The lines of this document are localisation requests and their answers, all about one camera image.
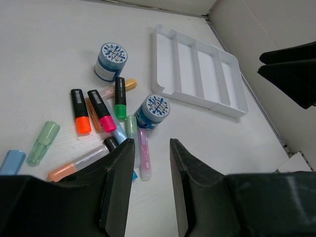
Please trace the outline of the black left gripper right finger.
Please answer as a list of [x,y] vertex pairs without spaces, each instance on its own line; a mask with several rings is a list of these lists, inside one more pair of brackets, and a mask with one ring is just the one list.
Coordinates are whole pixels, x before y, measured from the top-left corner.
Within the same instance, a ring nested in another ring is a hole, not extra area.
[[240,225],[225,175],[178,139],[170,139],[170,166],[179,236],[238,237]]

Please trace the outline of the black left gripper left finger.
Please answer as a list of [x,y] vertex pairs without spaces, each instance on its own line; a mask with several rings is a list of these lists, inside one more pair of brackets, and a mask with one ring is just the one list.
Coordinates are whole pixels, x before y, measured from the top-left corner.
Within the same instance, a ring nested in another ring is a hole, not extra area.
[[67,237],[123,237],[135,158],[126,139],[108,155],[59,181],[70,190]]

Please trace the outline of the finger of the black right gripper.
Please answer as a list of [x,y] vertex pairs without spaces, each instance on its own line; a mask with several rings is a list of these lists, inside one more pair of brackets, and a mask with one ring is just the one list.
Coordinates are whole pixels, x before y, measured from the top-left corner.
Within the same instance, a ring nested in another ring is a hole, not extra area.
[[299,60],[261,66],[258,70],[303,109],[316,104],[316,60]]
[[268,65],[316,58],[316,42],[265,52],[259,60]]

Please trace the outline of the black highlighter blue cap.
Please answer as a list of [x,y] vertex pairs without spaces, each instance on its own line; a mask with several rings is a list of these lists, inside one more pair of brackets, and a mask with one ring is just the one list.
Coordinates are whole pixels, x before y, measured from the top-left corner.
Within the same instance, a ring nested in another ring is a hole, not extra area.
[[109,152],[112,152],[118,147],[118,143],[113,136],[104,139],[103,143],[108,148]]

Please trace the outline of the pastel purple marker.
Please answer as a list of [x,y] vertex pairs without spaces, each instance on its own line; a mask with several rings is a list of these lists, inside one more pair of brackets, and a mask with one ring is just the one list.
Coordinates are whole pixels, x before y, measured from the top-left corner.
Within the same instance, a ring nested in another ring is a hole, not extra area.
[[140,151],[140,175],[143,181],[150,181],[152,178],[152,167],[149,154],[149,143],[146,130],[139,128],[139,151]]

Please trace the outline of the pastel green long marker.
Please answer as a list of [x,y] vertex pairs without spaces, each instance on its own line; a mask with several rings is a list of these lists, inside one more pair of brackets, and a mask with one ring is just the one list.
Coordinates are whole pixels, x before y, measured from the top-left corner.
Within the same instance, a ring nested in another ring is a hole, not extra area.
[[125,122],[125,129],[128,138],[138,139],[138,128],[135,116],[127,116]]

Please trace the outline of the black highlighter pink cap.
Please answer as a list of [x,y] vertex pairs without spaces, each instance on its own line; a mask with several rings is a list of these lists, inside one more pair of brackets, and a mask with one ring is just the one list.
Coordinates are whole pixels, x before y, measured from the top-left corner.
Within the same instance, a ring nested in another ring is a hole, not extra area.
[[98,118],[103,130],[107,133],[115,131],[117,126],[99,92],[97,90],[90,90],[87,94],[88,106],[92,114]]

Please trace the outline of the black highlighter orange cap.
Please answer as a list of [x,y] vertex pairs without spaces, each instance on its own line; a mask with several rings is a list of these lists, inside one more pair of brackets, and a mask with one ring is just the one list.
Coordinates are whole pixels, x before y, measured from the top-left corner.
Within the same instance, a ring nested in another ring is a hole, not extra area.
[[71,99],[77,133],[89,134],[91,132],[91,125],[82,90],[72,89]]

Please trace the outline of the black highlighter green cap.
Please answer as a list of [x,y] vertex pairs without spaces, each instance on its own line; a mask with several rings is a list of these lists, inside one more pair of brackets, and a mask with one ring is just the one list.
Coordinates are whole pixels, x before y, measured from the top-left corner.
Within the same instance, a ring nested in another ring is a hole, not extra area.
[[115,80],[115,113],[120,120],[127,117],[125,79],[122,77],[116,77]]

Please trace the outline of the blue paint jar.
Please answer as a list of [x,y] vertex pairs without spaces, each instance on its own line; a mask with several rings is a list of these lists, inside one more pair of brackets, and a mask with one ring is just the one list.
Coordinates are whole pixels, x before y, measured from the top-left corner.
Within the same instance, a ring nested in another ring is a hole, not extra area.
[[149,95],[135,112],[139,128],[153,130],[170,114],[169,102],[160,95]]
[[127,59],[127,51],[121,45],[113,42],[105,43],[98,54],[95,73],[101,80],[113,82],[120,76]]

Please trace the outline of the pastel light blue marker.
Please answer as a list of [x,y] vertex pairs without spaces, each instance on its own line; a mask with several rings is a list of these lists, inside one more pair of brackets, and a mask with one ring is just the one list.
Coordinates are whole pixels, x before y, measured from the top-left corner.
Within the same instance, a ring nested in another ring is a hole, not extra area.
[[107,106],[107,109],[112,116],[112,119],[116,125],[116,130],[112,132],[112,136],[116,139],[117,143],[120,145],[122,142],[124,142],[127,139],[126,132],[122,128],[119,120],[117,119],[114,110],[112,109],[110,103],[107,99],[103,99],[104,104]]

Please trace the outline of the orange short marker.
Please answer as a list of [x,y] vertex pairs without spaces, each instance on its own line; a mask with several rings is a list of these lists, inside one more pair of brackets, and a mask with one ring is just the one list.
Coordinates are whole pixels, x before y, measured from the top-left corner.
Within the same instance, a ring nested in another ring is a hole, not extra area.
[[104,132],[104,129],[100,123],[100,120],[99,120],[99,118],[98,118],[98,116],[93,108],[93,105],[92,105],[90,99],[86,98],[85,100],[86,100],[86,104],[87,104],[88,111],[89,111],[89,114],[91,116],[91,120],[93,122],[94,128],[96,129],[97,132]]

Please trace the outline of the clear marker orange cap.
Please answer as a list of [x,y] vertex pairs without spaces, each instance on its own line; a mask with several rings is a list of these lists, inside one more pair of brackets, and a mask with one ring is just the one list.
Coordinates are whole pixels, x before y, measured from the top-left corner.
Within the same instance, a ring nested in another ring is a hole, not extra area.
[[105,145],[95,148],[80,156],[79,158],[76,158],[69,163],[51,171],[48,173],[47,180],[49,182],[58,182],[61,179],[86,168],[100,158],[106,156],[109,152],[109,149]]

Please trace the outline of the pastel green short marker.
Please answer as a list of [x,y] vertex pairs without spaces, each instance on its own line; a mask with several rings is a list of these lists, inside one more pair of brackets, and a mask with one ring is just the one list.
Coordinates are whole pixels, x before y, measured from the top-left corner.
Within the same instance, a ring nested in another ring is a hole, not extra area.
[[27,158],[27,164],[29,166],[39,165],[55,140],[59,130],[60,125],[53,121],[47,121],[44,124]]

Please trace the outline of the pastel blue short marker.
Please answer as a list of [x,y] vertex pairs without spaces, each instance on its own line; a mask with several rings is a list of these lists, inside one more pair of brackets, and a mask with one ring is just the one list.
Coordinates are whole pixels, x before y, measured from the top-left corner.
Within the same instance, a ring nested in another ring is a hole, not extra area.
[[9,150],[0,167],[1,175],[17,175],[26,158],[26,154],[19,150]]

